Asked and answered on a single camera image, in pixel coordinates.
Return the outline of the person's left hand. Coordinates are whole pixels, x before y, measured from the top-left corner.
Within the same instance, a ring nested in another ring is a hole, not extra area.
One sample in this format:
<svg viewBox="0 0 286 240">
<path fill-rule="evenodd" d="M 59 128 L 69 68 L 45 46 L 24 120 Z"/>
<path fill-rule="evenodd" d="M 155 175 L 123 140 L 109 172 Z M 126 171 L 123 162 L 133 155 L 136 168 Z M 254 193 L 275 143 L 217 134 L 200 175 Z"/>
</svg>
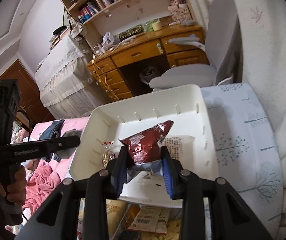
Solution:
<svg viewBox="0 0 286 240">
<path fill-rule="evenodd" d="M 23 206 L 26 200 L 26 186 L 26 170 L 21 166 L 14 175 L 14 182 L 9 184 L 6 190 L 0 183 L 0 196 L 5 197 L 16 206 Z"/>
</svg>

